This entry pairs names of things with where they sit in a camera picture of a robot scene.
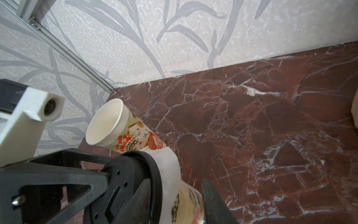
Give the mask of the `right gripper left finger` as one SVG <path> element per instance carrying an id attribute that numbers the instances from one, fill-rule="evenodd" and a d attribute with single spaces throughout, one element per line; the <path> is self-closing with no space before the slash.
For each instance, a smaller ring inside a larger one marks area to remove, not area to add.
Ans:
<path id="1" fill-rule="evenodd" d="M 142 181 L 129 202 L 119 210 L 113 224 L 147 224 L 151 202 L 151 180 Z"/>

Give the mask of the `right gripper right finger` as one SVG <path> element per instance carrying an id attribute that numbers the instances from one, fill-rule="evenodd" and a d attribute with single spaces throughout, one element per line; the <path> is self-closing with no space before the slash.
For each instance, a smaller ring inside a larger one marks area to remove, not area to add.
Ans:
<path id="1" fill-rule="evenodd" d="M 238 224 L 209 180 L 201 185 L 205 224 Z"/>

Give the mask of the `black cup lid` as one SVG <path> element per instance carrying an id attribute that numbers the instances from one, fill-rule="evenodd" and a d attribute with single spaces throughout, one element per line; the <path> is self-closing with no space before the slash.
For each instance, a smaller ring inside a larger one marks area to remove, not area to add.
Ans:
<path id="1" fill-rule="evenodd" d="M 129 151 L 108 162 L 103 170 L 109 174 L 106 192 L 84 210 L 85 224 L 113 224 L 119 210 L 129 202 L 143 180 L 151 180 L 148 224 L 158 224 L 162 208 L 162 182 L 158 166 L 146 152 Z"/>

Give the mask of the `printed paper cup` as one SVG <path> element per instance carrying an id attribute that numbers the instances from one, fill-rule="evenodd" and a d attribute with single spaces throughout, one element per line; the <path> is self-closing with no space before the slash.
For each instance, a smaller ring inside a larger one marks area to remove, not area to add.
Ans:
<path id="1" fill-rule="evenodd" d="M 85 136 L 87 144 L 118 153 L 162 149 L 166 144 L 121 99 L 105 103 L 92 118 Z"/>
<path id="2" fill-rule="evenodd" d="M 184 181 L 172 207 L 172 224 L 204 224 L 201 193 Z"/>

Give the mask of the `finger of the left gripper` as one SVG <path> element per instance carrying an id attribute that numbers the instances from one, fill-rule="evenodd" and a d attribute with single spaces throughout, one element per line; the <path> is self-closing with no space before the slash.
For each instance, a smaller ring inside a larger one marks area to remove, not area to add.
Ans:
<path id="1" fill-rule="evenodd" d="M 81 163 L 107 164 L 109 157 L 65 149 L 1 168 L 2 224 L 64 224 L 101 197 L 106 172 Z"/>

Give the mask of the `round leak-proof paper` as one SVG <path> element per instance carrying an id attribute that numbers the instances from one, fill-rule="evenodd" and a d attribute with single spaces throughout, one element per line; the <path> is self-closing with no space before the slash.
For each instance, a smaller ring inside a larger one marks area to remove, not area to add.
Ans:
<path id="1" fill-rule="evenodd" d="M 145 147 L 141 151 L 148 153 L 158 166 L 162 182 L 162 208 L 159 223 L 170 224 L 172 207 L 180 189 L 179 160 L 169 147 L 156 150 Z"/>

